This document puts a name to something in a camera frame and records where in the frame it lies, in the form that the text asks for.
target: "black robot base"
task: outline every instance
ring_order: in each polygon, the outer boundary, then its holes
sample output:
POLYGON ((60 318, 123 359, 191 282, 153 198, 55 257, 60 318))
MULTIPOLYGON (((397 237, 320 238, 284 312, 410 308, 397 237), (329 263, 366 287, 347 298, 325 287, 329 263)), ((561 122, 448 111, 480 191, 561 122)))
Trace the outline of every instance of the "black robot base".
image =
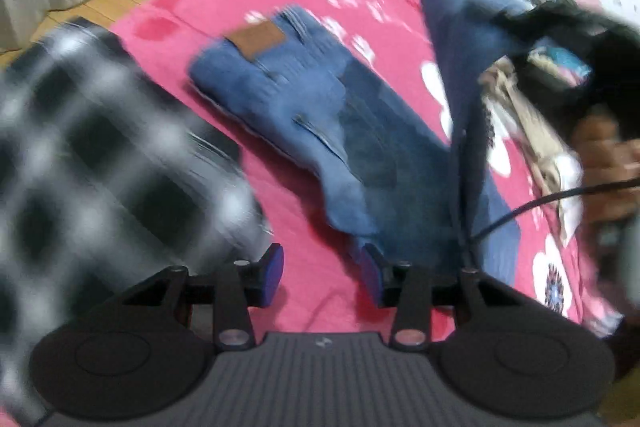
POLYGON ((52 412, 41 427, 596 427, 613 377, 590 332, 475 270, 439 280, 407 267, 390 342, 378 333, 268 333, 248 306, 282 273, 207 277, 168 268, 45 337, 31 376, 52 412), (188 329, 213 304, 213 341, 188 329), (456 331, 430 339, 433 306, 456 331))

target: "bolt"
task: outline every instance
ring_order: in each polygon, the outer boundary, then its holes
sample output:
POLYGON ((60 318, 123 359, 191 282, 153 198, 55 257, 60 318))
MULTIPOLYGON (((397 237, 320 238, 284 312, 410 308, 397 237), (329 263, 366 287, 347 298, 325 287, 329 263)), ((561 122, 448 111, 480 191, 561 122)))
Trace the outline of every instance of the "bolt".
POLYGON ((249 342, 249 333, 244 330, 224 330, 218 338, 225 346, 244 346, 249 342))
POLYGON ((421 346, 427 341, 427 335, 420 330, 400 330, 396 332, 394 338, 403 346, 421 346))

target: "white flower pattern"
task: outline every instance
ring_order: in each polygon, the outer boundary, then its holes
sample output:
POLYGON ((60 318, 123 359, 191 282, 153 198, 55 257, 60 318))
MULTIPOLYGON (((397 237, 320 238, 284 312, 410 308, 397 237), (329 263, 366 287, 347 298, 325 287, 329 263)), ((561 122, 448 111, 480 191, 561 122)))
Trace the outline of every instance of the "white flower pattern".
MULTIPOLYGON (((420 73, 422 73, 422 81, 424 82, 425 87, 442 108, 440 113, 440 125, 442 126, 442 130, 447 138, 451 139, 453 122, 451 120, 449 103, 447 103, 440 70, 435 62, 424 62, 420 67, 420 73)), ((500 119, 497 118, 494 108, 491 105, 489 105, 489 111, 491 113, 495 136, 487 161, 495 172, 500 174, 500 176, 507 178, 511 175, 511 162, 509 160, 509 153, 506 145, 504 144, 504 140, 509 137, 509 134, 500 119)))
POLYGON ((371 49, 369 43, 361 35, 354 36, 353 41, 351 41, 351 45, 367 60, 369 66, 373 65, 373 60, 376 58, 376 54, 371 49))
POLYGON ((257 24, 265 20, 267 20, 267 17, 257 11, 251 11, 244 14, 244 21, 247 24, 257 24))
POLYGON ((367 8, 371 12, 372 17, 378 22, 385 22, 390 17, 387 16, 378 1, 367 1, 367 8))
POLYGON ((340 25, 340 23, 332 17, 323 17, 321 20, 322 26, 327 31, 330 31, 336 39, 344 43, 344 38, 347 36, 347 31, 340 25))
POLYGON ((534 257, 532 269, 536 299, 549 309, 567 317, 574 296, 560 251, 550 234, 545 239, 545 251, 538 252, 534 257))

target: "blue jeans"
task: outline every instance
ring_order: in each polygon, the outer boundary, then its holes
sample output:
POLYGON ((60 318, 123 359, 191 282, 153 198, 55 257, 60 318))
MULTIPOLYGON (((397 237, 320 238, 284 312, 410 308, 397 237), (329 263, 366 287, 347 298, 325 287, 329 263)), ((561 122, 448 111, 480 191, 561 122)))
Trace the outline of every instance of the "blue jeans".
MULTIPOLYGON (((485 214, 491 215, 493 221, 501 212, 497 207, 491 208, 494 198, 477 198, 477 194, 489 188, 483 174, 486 168, 486 117, 478 78, 498 58, 528 50, 492 19, 503 10, 518 13, 530 8, 524 0, 422 0, 453 120, 449 155, 450 204, 453 215, 461 216, 456 223, 460 226, 457 232, 461 236, 468 235, 468 231, 479 232, 485 214)), ((514 233, 517 224, 511 221, 505 227, 514 233)), ((500 229, 485 240, 480 253, 495 264, 489 268, 489 273, 503 273, 515 262, 516 254, 517 245, 505 243, 500 229)))
MULTIPOLYGON (((357 247, 373 243, 391 261, 455 272, 460 242, 443 182, 446 147, 302 8, 288 8, 274 22, 286 35, 283 44, 249 62, 231 42, 217 41, 191 65, 195 86, 314 172, 329 223, 357 247)), ((485 195, 508 211, 491 180, 485 195)), ((517 249, 517 231, 512 239, 517 249)), ((513 266, 495 266, 506 269, 492 275, 513 280, 513 266)))

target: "black and white plaid fabric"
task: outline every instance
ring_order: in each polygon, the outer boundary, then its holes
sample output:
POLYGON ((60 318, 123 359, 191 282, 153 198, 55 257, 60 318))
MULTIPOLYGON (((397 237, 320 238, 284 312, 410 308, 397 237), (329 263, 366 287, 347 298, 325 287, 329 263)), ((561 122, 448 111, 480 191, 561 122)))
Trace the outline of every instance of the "black and white plaid fabric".
POLYGON ((30 422, 34 344, 172 264, 205 273, 271 240, 239 149, 78 19, 0 72, 0 398, 30 422))

